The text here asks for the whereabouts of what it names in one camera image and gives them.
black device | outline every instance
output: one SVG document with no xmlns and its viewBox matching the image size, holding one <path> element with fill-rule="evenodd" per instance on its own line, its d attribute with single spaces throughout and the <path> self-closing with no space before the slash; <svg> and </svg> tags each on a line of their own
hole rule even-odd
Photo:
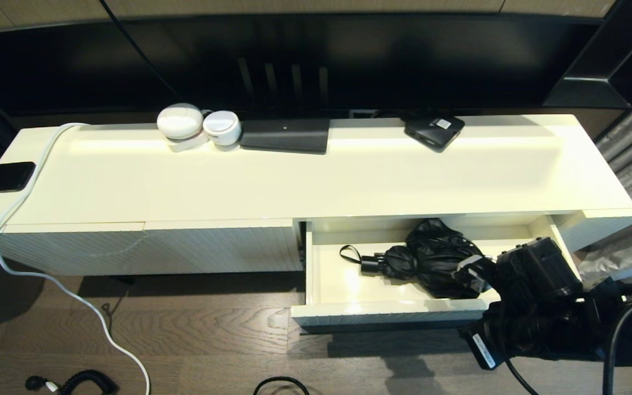
<svg viewBox="0 0 632 395">
<path fill-rule="evenodd" d="M 501 296 L 481 320 L 460 330 L 482 369 L 507 362 L 519 382 L 535 393 L 509 358 L 611 360 L 632 366 L 632 288 L 610 277 L 581 283 L 550 238 L 517 245 L 496 263 L 481 257 L 454 273 L 455 278 L 469 275 L 486 280 Z M 606 370 L 605 393 L 611 381 Z"/>
<path fill-rule="evenodd" d="M 442 151 L 460 134 L 465 123 L 456 117 L 429 117 L 407 120 L 404 133 L 423 145 Z"/>
<path fill-rule="evenodd" d="M 35 168 L 36 164 L 33 162 L 0 165 L 0 192 L 13 192 L 25 188 Z"/>
<path fill-rule="evenodd" d="M 331 120 L 246 120 L 240 146 L 249 150 L 324 154 Z"/>
</svg>

black coiled cable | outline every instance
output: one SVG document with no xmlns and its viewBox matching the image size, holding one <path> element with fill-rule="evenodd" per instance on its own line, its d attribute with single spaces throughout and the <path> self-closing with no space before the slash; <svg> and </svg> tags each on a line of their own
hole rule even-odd
<svg viewBox="0 0 632 395">
<path fill-rule="evenodd" d="M 97 370 L 82 370 L 70 377 L 65 384 L 59 388 L 59 395 L 71 395 L 78 385 L 85 381 L 94 382 L 104 395 L 114 393 L 118 389 L 116 384 L 107 375 Z M 31 376 L 26 380 L 26 390 L 33 391 L 43 387 L 48 379 L 40 376 Z"/>
</svg>

white tv stand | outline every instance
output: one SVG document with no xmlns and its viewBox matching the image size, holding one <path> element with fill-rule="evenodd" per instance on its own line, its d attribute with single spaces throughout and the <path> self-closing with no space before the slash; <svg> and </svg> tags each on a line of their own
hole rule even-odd
<svg viewBox="0 0 632 395">
<path fill-rule="evenodd" d="M 443 153 L 394 119 L 331 121 L 326 155 L 173 153 L 155 125 L 71 128 L 2 252 L 57 275 L 306 268 L 306 305 L 292 308 L 301 325 L 425 321 L 479 317 L 498 295 L 436 300 L 359 275 L 338 249 L 384 252 L 440 217 L 488 255 L 550 236 L 572 263 L 569 252 L 632 223 L 630 197 L 574 116 L 462 119 Z M 37 160 L 54 130 L 23 129 L 0 162 Z M 17 196 L 0 193 L 0 215 Z"/>
</svg>

white round device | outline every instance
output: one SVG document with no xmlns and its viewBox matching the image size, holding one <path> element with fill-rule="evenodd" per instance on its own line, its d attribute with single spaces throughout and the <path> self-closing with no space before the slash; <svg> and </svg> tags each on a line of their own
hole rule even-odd
<svg viewBox="0 0 632 395">
<path fill-rule="evenodd" d="M 216 145 L 232 145 L 240 137 L 238 115 L 231 111 L 216 111 L 206 116 L 204 132 Z"/>
<path fill-rule="evenodd" d="M 201 130 L 204 116 L 199 108 L 189 103 L 173 104 L 157 116 L 157 128 L 167 138 L 167 145 L 175 151 L 208 142 L 208 136 Z"/>
</svg>

charging cable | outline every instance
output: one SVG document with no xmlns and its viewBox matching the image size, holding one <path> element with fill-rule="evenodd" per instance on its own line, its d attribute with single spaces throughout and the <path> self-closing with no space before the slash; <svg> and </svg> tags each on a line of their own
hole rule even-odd
<svg viewBox="0 0 632 395">
<path fill-rule="evenodd" d="M 25 202 L 25 200 L 31 194 L 31 191 L 33 190 L 33 185 L 35 185 L 38 175 L 40 174 L 43 168 L 43 165 L 45 164 L 46 159 L 48 159 L 48 154 L 50 153 L 50 150 L 53 147 L 53 144 L 55 143 L 55 141 L 58 140 L 58 137 L 60 137 L 60 135 L 65 130 L 68 130 L 71 127 L 78 127 L 78 126 L 85 126 L 85 125 L 88 125 L 88 124 L 87 123 L 65 123 L 64 125 L 61 125 L 60 127 L 58 127 L 57 130 L 55 130 L 55 133 L 53 133 L 52 137 L 50 138 L 48 145 L 46 145 L 45 149 L 43 149 L 43 153 L 41 154 L 41 157 L 38 160 L 37 166 L 35 170 L 33 171 L 33 174 L 31 175 L 30 180 L 28 181 L 27 187 L 23 190 L 21 197 L 18 198 L 18 200 L 16 200 L 12 205 L 10 205 L 8 209 L 4 210 L 4 212 L 2 213 L 2 216 L 0 217 L 0 232 L 2 231 L 3 227 L 7 224 L 8 218 L 10 218 L 16 212 L 16 210 L 18 210 L 19 207 L 21 207 L 22 203 Z M 92 305 L 92 303 L 87 302 L 83 297 L 80 297 L 80 295 L 77 295 L 74 292 L 71 292 L 70 290 L 68 290 L 65 287 L 65 285 L 63 285 L 57 278 L 53 276 L 47 275 L 45 273 L 17 272 L 17 270 L 12 270 L 10 267 L 8 267 L 7 263 L 5 263 L 4 258 L 2 257 L 2 253 L 0 253 L 0 265 L 2 265 L 2 268 L 5 270 L 5 272 L 11 275 L 28 275 L 31 277 L 40 277 L 40 278 L 45 278 L 47 280 L 50 280 L 53 283 L 55 283 L 55 285 L 60 287 L 60 289 L 64 293 L 70 295 L 76 300 L 79 300 L 81 303 L 86 305 L 86 307 L 91 308 L 92 312 L 95 312 L 97 317 L 99 317 L 99 320 L 101 320 L 101 325 L 104 328 L 104 334 L 106 335 L 107 340 L 109 340 L 109 343 L 111 343 L 111 345 L 117 350 L 119 350 L 120 352 L 125 353 L 125 355 L 128 355 L 131 359 L 133 359 L 135 363 L 138 364 L 138 366 L 140 366 L 140 370 L 143 371 L 143 376 L 145 377 L 145 395 L 150 395 L 150 377 L 148 376 L 148 371 L 145 369 L 143 362 L 140 362 L 140 359 L 138 359 L 138 357 L 133 355 L 133 353 L 121 347 L 120 345 L 116 344 L 116 342 L 111 338 L 111 334 L 109 333 L 109 327 L 106 325 L 106 320 L 104 319 L 104 316 L 102 315 L 101 312 L 99 312 L 99 310 L 94 305 Z"/>
</svg>

